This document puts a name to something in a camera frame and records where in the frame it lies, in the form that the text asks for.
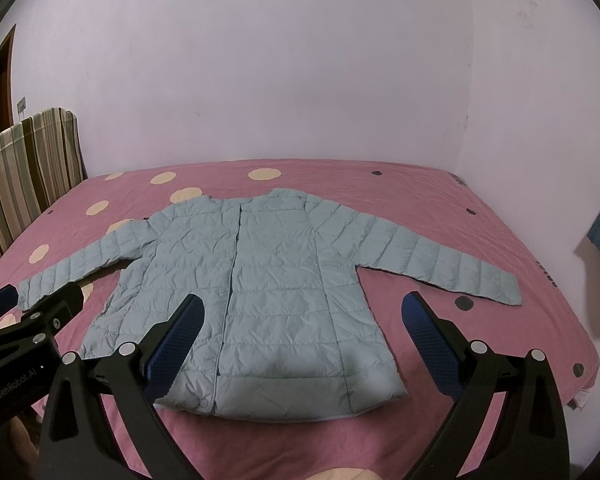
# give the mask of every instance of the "headboard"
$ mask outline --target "headboard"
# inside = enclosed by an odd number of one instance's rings
[[[0,257],[84,175],[71,112],[49,108],[0,133]]]

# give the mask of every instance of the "puffer jacket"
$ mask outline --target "puffer jacket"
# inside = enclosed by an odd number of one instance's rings
[[[184,297],[205,322],[167,396],[176,410],[256,420],[322,420],[406,390],[366,304],[356,266],[516,305],[516,278],[409,229],[291,189],[200,196],[133,220],[20,283],[29,308],[69,281],[133,260],[80,355],[139,342]]]

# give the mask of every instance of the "white wall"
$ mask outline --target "white wall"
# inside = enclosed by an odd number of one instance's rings
[[[471,0],[17,0],[0,40],[14,23],[13,106],[72,110],[90,175],[458,159]]]
[[[458,174],[547,268],[600,353],[600,12],[592,0],[474,0]],[[566,412],[571,461],[600,448],[600,374]]]

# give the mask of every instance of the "beige polka dot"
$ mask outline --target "beige polka dot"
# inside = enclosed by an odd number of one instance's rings
[[[189,200],[189,198],[195,198],[202,195],[202,190],[199,187],[186,187],[185,189],[179,189],[171,195],[172,204],[182,202],[183,200]]]
[[[273,168],[259,168],[249,172],[249,178],[251,180],[271,180],[272,178],[278,178],[282,173],[280,170],[274,170]]]
[[[122,224],[126,224],[127,222],[131,222],[132,218],[125,218],[124,220],[121,220],[120,222],[116,222],[115,224],[111,224],[109,226],[109,229],[107,229],[107,234],[115,231],[117,228],[119,228]]]
[[[170,182],[176,178],[176,174],[173,171],[165,171],[160,175],[156,175],[151,179],[152,184],[164,184],[165,182]]]
[[[355,469],[352,467],[339,467],[329,469],[307,480],[382,480],[376,473],[369,469]]]
[[[13,314],[7,314],[0,320],[0,328],[5,328],[16,323],[16,317]]]
[[[45,257],[45,254],[47,254],[48,252],[49,252],[48,244],[40,245],[40,247],[38,247],[35,251],[33,251],[31,253],[31,256],[29,257],[29,263],[35,264],[35,263],[39,262],[42,258]]]
[[[87,215],[89,215],[89,216],[97,215],[99,212],[104,211],[108,205],[109,205],[109,200],[100,200],[99,202],[96,202],[95,204],[90,206],[90,208],[87,209],[87,211],[86,211]]]
[[[78,282],[78,285],[80,285],[80,288],[82,289],[82,296],[84,297],[84,303],[87,303],[89,296],[93,292],[93,283],[91,283],[88,280],[80,280],[80,282]]]
[[[117,173],[111,173],[107,178],[105,178],[104,180],[113,180],[114,178],[118,178],[119,176],[124,175],[125,172],[124,171],[119,171]]]

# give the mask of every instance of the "bed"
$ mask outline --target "bed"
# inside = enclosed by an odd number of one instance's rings
[[[400,318],[400,303],[417,290],[435,313],[469,340],[502,354],[542,349],[560,398],[582,403],[595,381],[596,349],[557,284],[512,231],[457,176],[384,162],[240,160],[187,164],[89,178],[55,200],[0,258],[0,287],[19,283],[101,238],[127,219],[147,218],[200,194],[256,196],[288,187],[375,214],[442,244],[513,272],[523,305],[468,298],[387,272],[358,269],[376,321],[409,395],[354,418],[262,424],[158,410],[204,478],[398,480],[435,435],[452,401],[439,394]],[[91,319],[112,293],[120,268],[82,282],[83,311],[57,336],[61,352],[77,349]],[[19,312],[13,315],[19,318]],[[464,471],[476,467],[496,423],[495,397]],[[44,401],[38,403],[42,410]],[[146,473],[110,399],[107,413],[128,464]]]

